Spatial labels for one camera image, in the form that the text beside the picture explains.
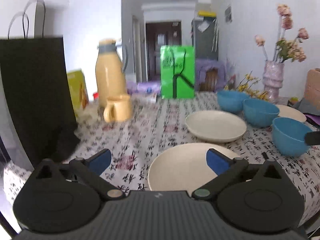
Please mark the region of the blue bowl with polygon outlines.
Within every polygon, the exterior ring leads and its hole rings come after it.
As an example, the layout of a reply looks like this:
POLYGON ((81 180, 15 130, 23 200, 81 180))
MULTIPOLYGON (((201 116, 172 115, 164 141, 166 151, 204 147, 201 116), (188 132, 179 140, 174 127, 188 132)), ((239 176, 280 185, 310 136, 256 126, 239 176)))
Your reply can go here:
POLYGON ((243 92, 222 90, 217 93, 217 102, 220 109, 233 114, 242 112, 243 101, 246 99, 249 99, 249 95, 243 92))
POLYGON ((246 121, 259 128, 272 125, 272 121, 278 117, 279 108, 267 101, 249 98, 243 101, 243 110, 246 121))
POLYGON ((272 121, 273 144, 285 156, 299 157, 306 153, 310 146, 304 137, 309 132, 312 132, 311 128, 291 118, 278 117, 272 121))

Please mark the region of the cream plate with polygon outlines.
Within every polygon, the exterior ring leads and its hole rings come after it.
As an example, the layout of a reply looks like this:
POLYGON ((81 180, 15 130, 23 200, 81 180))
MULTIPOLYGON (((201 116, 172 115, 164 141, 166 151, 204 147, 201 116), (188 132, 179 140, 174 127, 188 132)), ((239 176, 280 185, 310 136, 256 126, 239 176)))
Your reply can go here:
POLYGON ((185 119, 188 131, 195 137, 216 143, 233 142, 247 131, 247 125, 237 115, 224 111, 198 111, 185 119))
POLYGON ((292 107, 285 106, 285 105, 276 105, 276 106, 280 110, 278 115, 279 117, 294 119, 302 123, 305 123, 307 120, 306 116, 303 113, 301 113, 300 111, 292 107))
POLYGON ((217 177, 206 162, 206 153, 214 148, 233 159, 238 155, 220 145, 189 143, 165 150, 154 159, 148 171, 151 191, 187 191, 188 194, 217 177))

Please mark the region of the grey purple folded cloth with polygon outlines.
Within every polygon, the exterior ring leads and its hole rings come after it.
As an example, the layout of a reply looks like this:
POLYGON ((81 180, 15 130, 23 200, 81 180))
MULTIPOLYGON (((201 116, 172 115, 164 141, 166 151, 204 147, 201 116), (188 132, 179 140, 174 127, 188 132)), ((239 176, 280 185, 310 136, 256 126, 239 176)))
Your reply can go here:
POLYGON ((287 105, 303 113, 306 116, 307 122, 313 126, 319 127, 319 109, 311 102, 302 98, 300 101, 296 102, 288 100, 287 105))

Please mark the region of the pink hard case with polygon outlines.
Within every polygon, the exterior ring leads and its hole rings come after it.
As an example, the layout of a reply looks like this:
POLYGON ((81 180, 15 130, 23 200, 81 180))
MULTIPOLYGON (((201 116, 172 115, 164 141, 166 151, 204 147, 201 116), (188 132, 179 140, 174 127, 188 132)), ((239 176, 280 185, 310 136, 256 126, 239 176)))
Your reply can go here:
POLYGON ((320 103, 320 71, 319 68, 308 71, 304 98, 319 108, 320 103))

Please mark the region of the calligraphy print tablecloth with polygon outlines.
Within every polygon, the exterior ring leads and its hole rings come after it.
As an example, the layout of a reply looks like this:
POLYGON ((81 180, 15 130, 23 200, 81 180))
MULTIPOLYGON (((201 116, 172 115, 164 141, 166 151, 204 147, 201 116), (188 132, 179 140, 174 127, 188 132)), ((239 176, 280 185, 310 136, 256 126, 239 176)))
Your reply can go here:
MULTIPOLYGON (((159 99, 156 103, 134 101, 132 105, 133 117, 127 122, 81 122, 76 131, 80 143, 72 155, 73 158, 89 158, 108 148, 113 159, 102 176, 125 192, 148 188, 148 169, 164 150, 197 141, 185 125, 189 114, 219 107, 212 92, 196 93, 193 99, 159 99)), ((250 163, 262 163, 265 157, 280 163, 305 200, 302 222, 319 211, 318 146, 312 146, 301 157, 285 157, 272 142, 271 128, 248 126, 241 139, 226 143, 225 147, 250 163)))

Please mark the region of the yellow mug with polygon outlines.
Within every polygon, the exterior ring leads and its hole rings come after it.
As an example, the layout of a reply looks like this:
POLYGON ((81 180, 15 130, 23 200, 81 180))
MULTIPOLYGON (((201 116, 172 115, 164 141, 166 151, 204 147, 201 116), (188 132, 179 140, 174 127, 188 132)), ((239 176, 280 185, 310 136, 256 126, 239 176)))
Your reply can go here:
POLYGON ((132 117, 131 96, 120 94, 109 96, 104 109, 104 120, 106 122, 124 122, 132 117))

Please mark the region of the pink textured vase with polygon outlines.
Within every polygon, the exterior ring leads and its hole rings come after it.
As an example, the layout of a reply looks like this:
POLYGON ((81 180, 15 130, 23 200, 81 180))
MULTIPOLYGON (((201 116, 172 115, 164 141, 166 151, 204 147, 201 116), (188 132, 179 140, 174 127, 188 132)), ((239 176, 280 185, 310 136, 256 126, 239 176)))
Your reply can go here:
POLYGON ((263 72, 264 91, 271 103, 279 101, 279 90, 283 87, 284 64, 275 61, 266 61, 263 72))

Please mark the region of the yellow green snack box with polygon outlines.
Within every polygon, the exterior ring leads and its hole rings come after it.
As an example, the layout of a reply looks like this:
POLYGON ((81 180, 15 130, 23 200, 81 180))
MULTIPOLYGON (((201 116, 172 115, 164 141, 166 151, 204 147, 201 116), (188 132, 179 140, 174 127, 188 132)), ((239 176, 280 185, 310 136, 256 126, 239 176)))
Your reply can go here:
POLYGON ((81 70, 75 70, 67 73, 69 91, 76 118, 89 103, 85 77, 81 70))

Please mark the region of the yellow flower branch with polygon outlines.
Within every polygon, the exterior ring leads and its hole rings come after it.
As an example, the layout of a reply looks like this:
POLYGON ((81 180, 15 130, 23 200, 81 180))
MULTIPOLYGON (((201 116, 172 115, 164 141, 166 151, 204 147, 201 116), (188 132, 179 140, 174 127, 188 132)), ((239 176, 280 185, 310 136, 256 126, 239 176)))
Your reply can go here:
POLYGON ((232 75, 227 84, 224 86, 224 90, 232 90, 247 94, 251 98, 269 101, 268 92, 255 89, 255 85, 259 83, 261 79, 252 75, 252 72, 247 73, 243 79, 240 79, 239 84, 236 82, 236 75, 232 75))

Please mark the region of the dried pink roses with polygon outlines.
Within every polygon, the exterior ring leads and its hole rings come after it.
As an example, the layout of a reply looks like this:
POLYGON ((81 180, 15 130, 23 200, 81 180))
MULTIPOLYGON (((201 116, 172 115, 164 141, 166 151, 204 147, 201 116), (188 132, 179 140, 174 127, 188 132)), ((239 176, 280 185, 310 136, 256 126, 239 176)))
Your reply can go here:
POLYGON ((274 48, 272 61, 284 63, 287 60, 291 62, 303 62, 306 60, 306 54, 303 48, 299 45, 304 40, 309 39, 309 34, 305 28, 300 28, 293 40, 287 40, 285 33, 293 28, 292 12, 288 5, 279 4, 277 6, 279 16, 277 42, 274 48))

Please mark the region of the purple tissue pack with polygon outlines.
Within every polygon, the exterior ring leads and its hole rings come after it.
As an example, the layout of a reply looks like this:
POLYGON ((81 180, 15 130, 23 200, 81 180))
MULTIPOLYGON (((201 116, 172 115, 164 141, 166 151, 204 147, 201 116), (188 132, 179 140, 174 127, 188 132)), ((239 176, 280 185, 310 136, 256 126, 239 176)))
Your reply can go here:
POLYGON ((129 94, 160 94, 161 93, 161 83, 159 81, 150 81, 150 82, 133 82, 133 81, 127 81, 127 92, 129 94))

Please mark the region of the white book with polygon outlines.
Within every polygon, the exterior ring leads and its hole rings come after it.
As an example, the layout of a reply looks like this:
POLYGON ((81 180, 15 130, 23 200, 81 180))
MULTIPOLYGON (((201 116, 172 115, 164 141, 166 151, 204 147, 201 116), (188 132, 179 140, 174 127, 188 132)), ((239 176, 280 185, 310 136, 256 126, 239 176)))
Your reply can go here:
POLYGON ((157 102, 157 93, 146 93, 140 94, 140 101, 146 103, 156 103, 157 102))

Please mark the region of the chair with purple cover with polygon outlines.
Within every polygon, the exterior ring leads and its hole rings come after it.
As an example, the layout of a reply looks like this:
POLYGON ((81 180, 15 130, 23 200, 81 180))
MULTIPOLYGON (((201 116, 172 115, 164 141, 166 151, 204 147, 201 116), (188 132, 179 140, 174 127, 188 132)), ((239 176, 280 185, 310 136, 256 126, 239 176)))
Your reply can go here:
POLYGON ((210 59, 195 60, 195 90, 217 92, 223 90, 234 74, 235 66, 230 62, 210 59))

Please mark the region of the yellow thermos jug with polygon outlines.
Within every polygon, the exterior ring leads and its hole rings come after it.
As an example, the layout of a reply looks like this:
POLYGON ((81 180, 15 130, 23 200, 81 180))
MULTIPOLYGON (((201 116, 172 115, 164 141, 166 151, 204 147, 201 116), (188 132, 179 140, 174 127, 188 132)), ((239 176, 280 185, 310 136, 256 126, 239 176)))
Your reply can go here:
POLYGON ((103 108, 107 105, 107 98, 127 93, 125 70, 128 63, 128 52, 124 46, 125 56, 122 61, 118 55, 115 40, 103 40, 99 42, 98 58, 95 65, 95 76, 99 94, 99 105, 103 108))

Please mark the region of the black paper bag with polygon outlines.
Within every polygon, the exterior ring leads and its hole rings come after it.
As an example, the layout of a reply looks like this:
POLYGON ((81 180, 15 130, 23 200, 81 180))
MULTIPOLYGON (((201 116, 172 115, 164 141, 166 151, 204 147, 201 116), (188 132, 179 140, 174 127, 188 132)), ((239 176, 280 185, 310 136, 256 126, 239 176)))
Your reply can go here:
POLYGON ((62 37, 1 40, 1 150, 32 171, 61 162, 80 142, 62 37))

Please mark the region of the green paper bag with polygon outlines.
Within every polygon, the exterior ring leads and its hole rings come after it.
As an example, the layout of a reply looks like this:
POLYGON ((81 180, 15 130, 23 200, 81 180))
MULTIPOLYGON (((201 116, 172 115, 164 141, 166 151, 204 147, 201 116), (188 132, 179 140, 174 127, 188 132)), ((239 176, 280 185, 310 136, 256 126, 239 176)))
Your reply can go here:
POLYGON ((195 53, 192 46, 162 46, 161 96, 192 99, 195 94, 195 53))

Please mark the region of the grey refrigerator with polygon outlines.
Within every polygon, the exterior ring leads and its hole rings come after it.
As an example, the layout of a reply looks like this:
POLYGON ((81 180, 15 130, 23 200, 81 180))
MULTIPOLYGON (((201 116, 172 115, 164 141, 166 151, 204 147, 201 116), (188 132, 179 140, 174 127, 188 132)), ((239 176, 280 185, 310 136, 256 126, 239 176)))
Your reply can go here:
POLYGON ((219 30, 217 18, 195 18, 191 22, 191 37, 196 59, 218 60, 219 30))

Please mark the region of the yellow box on refrigerator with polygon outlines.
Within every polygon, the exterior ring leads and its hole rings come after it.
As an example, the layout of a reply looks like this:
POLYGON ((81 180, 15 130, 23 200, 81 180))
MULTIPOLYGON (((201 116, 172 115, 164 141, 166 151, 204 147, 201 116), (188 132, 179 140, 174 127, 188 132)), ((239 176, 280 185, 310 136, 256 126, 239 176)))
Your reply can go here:
POLYGON ((197 12, 197 15, 199 17, 211 17, 211 18, 215 18, 216 17, 216 13, 215 12, 211 12, 211 11, 204 11, 204 10, 199 10, 197 12))

